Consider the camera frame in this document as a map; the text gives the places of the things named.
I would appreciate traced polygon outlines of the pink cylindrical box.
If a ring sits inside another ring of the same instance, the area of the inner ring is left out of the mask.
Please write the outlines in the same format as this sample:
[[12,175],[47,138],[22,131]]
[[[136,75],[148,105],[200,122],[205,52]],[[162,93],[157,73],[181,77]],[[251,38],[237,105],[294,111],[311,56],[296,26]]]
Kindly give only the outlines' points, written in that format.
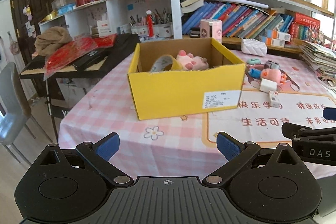
[[200,37],[212,38],[222,42],[222,21],[218,19],[202,19],[200,24]]

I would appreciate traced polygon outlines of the white pen holder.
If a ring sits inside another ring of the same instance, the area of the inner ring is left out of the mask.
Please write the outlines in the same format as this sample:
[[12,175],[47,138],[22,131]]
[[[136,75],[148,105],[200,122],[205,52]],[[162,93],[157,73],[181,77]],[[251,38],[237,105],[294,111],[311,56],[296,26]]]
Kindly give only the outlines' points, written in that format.
[[[173,32],[171,30],[172,24],[154,24],[153,34],[155,38],[171,38]],[[137,34],[139,37],[149,37],[148,26],[131,26],[130,28],[132,34]]]

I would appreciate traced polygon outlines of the white eraser block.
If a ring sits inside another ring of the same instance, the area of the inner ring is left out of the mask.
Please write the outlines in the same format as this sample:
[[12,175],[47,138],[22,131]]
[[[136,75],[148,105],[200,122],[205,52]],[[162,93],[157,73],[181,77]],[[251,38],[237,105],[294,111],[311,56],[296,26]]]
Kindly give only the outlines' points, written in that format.
[[260,91],[269,93],[277,91],[277,83],[268,79],[262,79],[260,83]]

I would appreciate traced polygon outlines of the brown plush cloth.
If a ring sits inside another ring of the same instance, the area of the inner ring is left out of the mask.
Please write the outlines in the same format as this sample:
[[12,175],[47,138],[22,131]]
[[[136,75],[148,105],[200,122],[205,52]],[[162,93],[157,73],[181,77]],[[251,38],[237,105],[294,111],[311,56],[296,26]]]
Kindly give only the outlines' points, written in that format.
[[39,56],[50,56],[69,42],[72,42],[72,37],[66,28],[51,27],[37,36],[35,51]]

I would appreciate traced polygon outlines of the red tassel ornament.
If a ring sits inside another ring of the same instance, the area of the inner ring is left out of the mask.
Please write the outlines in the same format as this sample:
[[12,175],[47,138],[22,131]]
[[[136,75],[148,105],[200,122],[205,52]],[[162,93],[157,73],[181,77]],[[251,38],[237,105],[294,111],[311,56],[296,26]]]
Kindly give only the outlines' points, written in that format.
[[150,38],[154,37],[153,18],[151,10],[146,11],[146,22],[148,28],[148,35]]

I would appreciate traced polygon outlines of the black flat box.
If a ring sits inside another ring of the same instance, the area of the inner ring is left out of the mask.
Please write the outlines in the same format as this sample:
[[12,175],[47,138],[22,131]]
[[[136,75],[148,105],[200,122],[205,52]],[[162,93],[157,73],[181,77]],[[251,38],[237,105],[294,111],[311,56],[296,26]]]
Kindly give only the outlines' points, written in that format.
[[95,65],[102,61],[108,55],[108,53],[109,51],[107,49],[98,48],[78,58],[73,62],[72,65],[77,71],[84,71],[92,65]]

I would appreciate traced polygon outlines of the pink pig paw plush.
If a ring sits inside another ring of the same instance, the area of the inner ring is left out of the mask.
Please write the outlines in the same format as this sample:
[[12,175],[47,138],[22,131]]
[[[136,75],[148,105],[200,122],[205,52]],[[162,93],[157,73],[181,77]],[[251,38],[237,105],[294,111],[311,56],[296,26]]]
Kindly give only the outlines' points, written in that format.
[[180,50],[177,54],[177,62],[179,62],[184,71],[205,71],[209,68],[206,58],[194,56],[192,53],[186,53]]

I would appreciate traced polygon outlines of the yellow cardboard box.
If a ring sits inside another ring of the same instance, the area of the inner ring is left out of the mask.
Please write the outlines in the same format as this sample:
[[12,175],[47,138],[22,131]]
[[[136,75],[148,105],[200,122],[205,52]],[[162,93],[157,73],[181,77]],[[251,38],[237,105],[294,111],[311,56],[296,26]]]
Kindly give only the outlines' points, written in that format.
[[[172,62],[165,71],[151,71],[159,58],[176,58],[180,50],[205,58],[209,68],[184,71]],[[242,93],[245,68],[242,59],[211,38],[139,43],[127,73],[138,119],[234,109]]]

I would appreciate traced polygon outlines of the black electric piano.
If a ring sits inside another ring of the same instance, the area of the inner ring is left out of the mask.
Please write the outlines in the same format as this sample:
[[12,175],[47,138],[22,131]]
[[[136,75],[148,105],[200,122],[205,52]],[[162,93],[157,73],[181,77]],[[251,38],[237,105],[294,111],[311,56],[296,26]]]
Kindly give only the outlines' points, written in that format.
[[[107,48],[103,56],[94,61],[92,66],[83,71],[78,71],[71,64],[60,69],[52,77],[56,79],[101,79],[132,54],[138,43],[140,43],[140,39],[137,34],[117,35],[114,46]],[[35,57],[26,65],[19,77],[23,80],[42,80],[45,73],[44,65],[44,57]]]

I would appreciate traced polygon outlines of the yellow tape roll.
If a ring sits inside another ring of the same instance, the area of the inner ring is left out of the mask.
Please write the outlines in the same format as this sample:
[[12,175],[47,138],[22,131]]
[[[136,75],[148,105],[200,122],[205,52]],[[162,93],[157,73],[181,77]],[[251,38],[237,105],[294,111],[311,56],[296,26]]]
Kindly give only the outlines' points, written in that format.
[[156,59],[150,69],[150,73],[158,73],[163,71],[181,71],[182,65],[172,56],[163,55]]

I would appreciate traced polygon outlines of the grey chair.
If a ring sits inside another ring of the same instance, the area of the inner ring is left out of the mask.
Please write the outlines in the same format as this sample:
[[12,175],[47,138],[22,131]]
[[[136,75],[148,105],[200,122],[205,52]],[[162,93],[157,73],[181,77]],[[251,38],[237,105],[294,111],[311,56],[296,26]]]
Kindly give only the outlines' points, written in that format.
[[14,159],[17,159],[14,155],[16,152],[28,165],[31,165],[31,162],[14,145],[15,139],[23,128],[30,135],[33,134],[27,121],[31,119],[48,140],[51,138],[32,115],[17,67],[13,62],[7,63],[1,71],[1,99],[6,108],[6,114],[1,118],[1,145]]

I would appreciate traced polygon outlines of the mint green toy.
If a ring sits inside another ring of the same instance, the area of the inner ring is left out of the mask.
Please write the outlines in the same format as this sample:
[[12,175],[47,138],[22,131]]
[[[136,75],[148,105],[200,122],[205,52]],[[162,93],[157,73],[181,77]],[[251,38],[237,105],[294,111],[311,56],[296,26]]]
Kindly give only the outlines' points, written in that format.
[[247,64],[248,65],[260,65],[261,64],[261,60],[258,58],[251,58],[247,60]]

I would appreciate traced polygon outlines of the orange white small box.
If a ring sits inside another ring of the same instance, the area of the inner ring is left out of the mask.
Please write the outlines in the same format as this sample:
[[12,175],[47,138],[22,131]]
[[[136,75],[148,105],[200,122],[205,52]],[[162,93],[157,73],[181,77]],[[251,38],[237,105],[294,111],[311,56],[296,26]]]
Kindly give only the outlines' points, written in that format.
[[284,48],[285,43],[290,42],[291,35],[285,32],[266,30],[264,35],[260,36],[260,39],[268,46]]

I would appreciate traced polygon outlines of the red thick book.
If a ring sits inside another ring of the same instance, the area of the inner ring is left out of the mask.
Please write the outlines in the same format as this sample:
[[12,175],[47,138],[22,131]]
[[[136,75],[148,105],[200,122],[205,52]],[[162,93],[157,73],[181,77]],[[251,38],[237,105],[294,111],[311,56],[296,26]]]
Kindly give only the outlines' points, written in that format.
[[309,41],[311,36],[319,32],[321,22],[318,19],[293,11],[287,11],[286,14],[293,18],[289,27],[292,42],[294,39]]

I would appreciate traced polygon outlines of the stack of magazines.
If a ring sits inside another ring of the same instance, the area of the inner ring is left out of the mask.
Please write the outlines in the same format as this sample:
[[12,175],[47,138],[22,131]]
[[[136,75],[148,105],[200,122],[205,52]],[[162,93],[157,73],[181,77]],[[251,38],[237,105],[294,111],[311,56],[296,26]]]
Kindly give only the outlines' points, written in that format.
[[335,51],[320,44],[303,42],[300,56],[313,70],[317,80],[326,88],[335,90]]

